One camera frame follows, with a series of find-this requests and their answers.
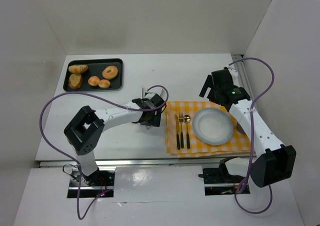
ceramic plate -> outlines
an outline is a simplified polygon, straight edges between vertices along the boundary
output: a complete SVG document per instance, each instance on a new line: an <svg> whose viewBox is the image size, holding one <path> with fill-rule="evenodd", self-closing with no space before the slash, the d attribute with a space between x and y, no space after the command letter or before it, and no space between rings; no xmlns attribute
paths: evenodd
<svg viewBox="0 0 320 226"><path fill-rule="evenodd" d="M217 108L204 108L192 119L195 135L204 143L222 145L228 142L234 132L234 126L227 114Z"/></svg>

yellow checkered napkin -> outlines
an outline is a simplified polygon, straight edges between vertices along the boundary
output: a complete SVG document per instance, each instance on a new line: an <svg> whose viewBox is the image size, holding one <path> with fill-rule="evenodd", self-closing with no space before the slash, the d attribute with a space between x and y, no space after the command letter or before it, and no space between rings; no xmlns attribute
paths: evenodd
<svg viewBox="0 0 320 226"><path fill-rule="evenodd" d="M225 112L233 123L233 135L232 138L222 145L210 145L202 142L193 131L192 120L195 114L205 108L216 108ZM187 126L185 123L183 127L183 141L184 148L177 149L177 133L176 133L176 121L175 115L190 115L191 122L188 124L189 137L190 137L190 149L187 149ZM189 102L189 101L171 101L167 103L167 107L164 111L166 119L165 128L165 145L167 153L177 155L177 157L205 157L219 154L234 154L234 153L249 153L250 152L250 140L245 134L241 134L236 129L237 121L232 117L224 107L215 104L213 102Z"/></svg>

pastry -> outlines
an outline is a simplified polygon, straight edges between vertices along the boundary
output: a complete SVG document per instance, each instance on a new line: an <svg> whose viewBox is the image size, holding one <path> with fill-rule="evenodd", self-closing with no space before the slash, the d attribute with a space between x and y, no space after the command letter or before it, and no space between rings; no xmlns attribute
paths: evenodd
<svg viewBox="0 0 320 226"><path fill-rule="evenodd" d="M103 70L102 72L102 76L106 79L106 80L112 80L114 79L118 74L118 69L116 66L108 66L105 68L105 70Z"/></svg>
<svg viewBox="0 0 320 226"><path fill-rule="evenodd" d="M68 68L69 72L72 74L82 74L88 70L88 65L72 65Z"/></svg>
<svg viewBox="0 0 320 226"><path fill-rule="evenodd" d="M110 87L110 81L107 79L102 79L99 81L98 85L102 89L108 89Z"/></svg>
<svg viewBox="0 0 320 226"><path fill-rule="evenodd" d="M99 81L100 81L100 78L98 78L97 76L92 76L89 78L88 84L95 87L95 86L98 86Z"/></svg>
<svg viewBox="0 0 320 226"><path fill-rule="evenodd" d="M68 86L74 90L79 89L82 84L82 75L81 74L71 74L69 77Z"/></svg>

spoon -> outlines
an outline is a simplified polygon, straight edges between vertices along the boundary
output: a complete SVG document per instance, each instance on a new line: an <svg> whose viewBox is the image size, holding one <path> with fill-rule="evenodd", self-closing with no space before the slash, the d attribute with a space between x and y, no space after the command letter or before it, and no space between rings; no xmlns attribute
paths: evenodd
<svg viewBox="0 0 320 226"><path fill-rule="evenodd" d="M185 115L183 117L183 121L186 124L186 148L190 149L190 138L189 138L189 129L188 129L188 124L191 122L191 117L189 115Z"/></svg>

donut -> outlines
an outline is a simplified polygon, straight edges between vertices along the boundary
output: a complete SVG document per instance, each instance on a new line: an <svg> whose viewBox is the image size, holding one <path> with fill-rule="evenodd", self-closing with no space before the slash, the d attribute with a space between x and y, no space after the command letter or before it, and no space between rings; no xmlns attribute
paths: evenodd
<svg viewBox="0 0 320 226"><path fill-rule="evenodd" d="M107 89L110 87L110 81L107 79L101 79L98 83L99 87L102 89Z"/></svg>
<svg viewBox="0 0 320 226"><path fill-rule="evenodd" d="M98 78L97 76L92 76L89 78L88 84L95 87L95 86L98 86L99 81L100 81L100 78Z"/></svg>
<svg viewBox="0 0 320 226"><path fill-rule="evenodd" d="M112 80L114 79L118 74L118 69L116 66L108 66L105 68L105 70L103 70L102 72L102 76L106 79L106 80Z"/></svg>

